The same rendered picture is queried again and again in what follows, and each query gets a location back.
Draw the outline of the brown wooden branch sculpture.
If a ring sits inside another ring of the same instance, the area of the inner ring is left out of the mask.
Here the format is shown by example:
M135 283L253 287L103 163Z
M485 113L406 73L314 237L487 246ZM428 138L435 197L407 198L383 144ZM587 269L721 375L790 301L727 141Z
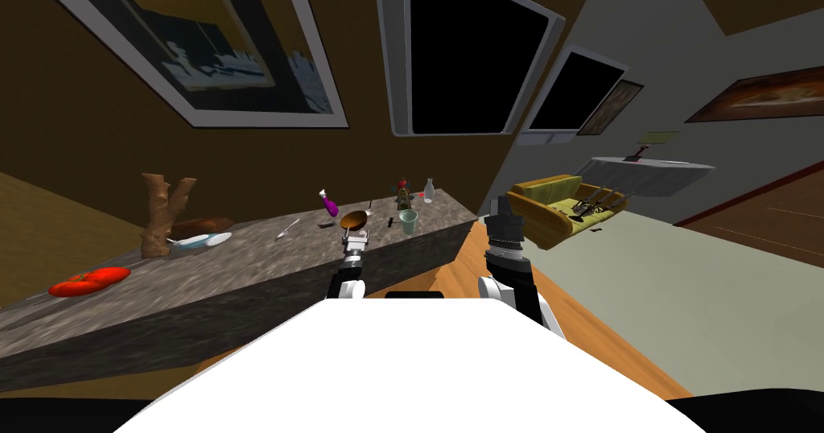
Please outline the brown wooden branch sculpture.
M146 183L149 202L149 220L142 234L140 248L142 259L165 257L170 253L167 239L175 218L186 207L188 194L195 187L197 179L182 178L172 192L163 175L142 173Z

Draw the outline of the small dark-framed wall picture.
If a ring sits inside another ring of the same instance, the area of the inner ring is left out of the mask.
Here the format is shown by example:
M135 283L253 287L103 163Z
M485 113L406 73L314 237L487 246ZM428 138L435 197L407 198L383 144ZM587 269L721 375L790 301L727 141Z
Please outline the small dark-framed wall picture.
M589 116L577 135L601 135L643 88L644 85L642 84L629 80L619 80L615 88Z

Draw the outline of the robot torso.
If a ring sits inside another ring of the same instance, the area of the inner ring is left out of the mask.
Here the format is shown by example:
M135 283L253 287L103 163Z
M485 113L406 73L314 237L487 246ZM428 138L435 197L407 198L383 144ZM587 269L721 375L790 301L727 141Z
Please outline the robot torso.
M325 299L115 433L703 433L494 299Z

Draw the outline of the small dark window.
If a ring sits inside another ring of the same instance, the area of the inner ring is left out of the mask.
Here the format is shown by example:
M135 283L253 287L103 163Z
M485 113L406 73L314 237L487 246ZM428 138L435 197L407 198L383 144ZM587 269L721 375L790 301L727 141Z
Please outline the small dark window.
M519 133L518 146L570 142L629 66L570 44L546 78Z

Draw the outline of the brown bread loaf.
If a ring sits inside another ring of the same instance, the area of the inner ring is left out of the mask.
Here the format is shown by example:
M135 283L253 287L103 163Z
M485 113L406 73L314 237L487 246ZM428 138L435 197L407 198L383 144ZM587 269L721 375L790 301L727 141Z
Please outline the brown bread loaf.
M169 238L175 241L182 241L186 238L203 234L221 233L233 225L234 221L229 219L229 217L197 217L196 219L174 223Z

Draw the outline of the white and blue dish brush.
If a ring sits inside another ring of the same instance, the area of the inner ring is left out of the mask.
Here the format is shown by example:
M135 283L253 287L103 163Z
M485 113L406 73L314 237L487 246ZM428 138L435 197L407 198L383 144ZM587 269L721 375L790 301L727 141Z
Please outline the white and blue dish brush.
M171 243L176 249L196 249L219 245L220 243L227 241L232 235L233 234L230 232L210 233L201 234L180 241L167 239L167 242Z

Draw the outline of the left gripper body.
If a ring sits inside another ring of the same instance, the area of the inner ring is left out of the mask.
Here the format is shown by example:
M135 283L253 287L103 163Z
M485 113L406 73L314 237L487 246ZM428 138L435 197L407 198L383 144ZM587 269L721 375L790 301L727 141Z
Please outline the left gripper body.
M361 257L369 243L369 230L346 229L342 237L345 257Z

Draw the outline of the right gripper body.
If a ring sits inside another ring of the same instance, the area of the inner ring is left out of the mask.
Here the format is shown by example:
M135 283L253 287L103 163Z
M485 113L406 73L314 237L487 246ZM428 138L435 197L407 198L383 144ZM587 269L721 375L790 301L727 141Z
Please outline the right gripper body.
M490 245L501 248L520 248L524 241L523 216L513 212L509 198L498 196L490 201L490 209L484 217Z

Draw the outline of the red tomato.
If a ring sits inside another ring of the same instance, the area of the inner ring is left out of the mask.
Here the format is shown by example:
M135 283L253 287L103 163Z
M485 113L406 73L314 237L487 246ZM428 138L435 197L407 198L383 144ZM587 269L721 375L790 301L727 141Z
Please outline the red tomato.
M125 267L105 267L75 275L66 281L50 287L47 293L55 297L78 297L91 295L114 283L121 282L131 274Z

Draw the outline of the large white-framed wall picture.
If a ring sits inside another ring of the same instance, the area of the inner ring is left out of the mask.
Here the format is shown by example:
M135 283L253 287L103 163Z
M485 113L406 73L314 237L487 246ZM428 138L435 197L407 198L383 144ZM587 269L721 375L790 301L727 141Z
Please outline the large white-framed wall picture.
M196 128L344 129L309 0L57 0Z

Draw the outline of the grey round table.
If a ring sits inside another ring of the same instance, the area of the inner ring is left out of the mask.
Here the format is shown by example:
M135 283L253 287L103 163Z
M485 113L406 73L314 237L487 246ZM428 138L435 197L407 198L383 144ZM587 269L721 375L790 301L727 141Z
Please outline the grey round table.
M584 183L618 188L624 194L641 197L671 197L692 183L709 175L715 168L699 163L646 159L641 155L651 146L664 144L677 131L653 131L637 142L636 154L626 157L593 157L574 175Z

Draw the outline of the wide brown wall picture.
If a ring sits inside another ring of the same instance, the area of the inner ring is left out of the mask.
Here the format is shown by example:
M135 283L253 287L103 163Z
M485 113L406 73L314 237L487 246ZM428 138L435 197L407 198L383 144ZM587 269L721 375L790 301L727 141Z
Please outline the wide brown wall picture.
M688 123L824 116L824 65L736 80Z

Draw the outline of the large dark window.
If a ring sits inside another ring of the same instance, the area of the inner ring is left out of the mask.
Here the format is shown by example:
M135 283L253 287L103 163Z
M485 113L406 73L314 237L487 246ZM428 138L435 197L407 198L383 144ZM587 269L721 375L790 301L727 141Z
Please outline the large dark window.
M562 33L530 0L377 0L397 136L511 134Z

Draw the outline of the yellow sofa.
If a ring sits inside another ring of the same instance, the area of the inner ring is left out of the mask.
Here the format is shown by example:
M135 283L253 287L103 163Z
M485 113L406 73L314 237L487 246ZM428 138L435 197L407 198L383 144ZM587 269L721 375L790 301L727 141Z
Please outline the yellow sofa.
M525 221L525 237L545 250L587 229L600 227L628 204L626 195L588 185L580 176L573 175L516 184L506 196L513 213ZM573 207L583 200L598 207L581 221L575 221Z

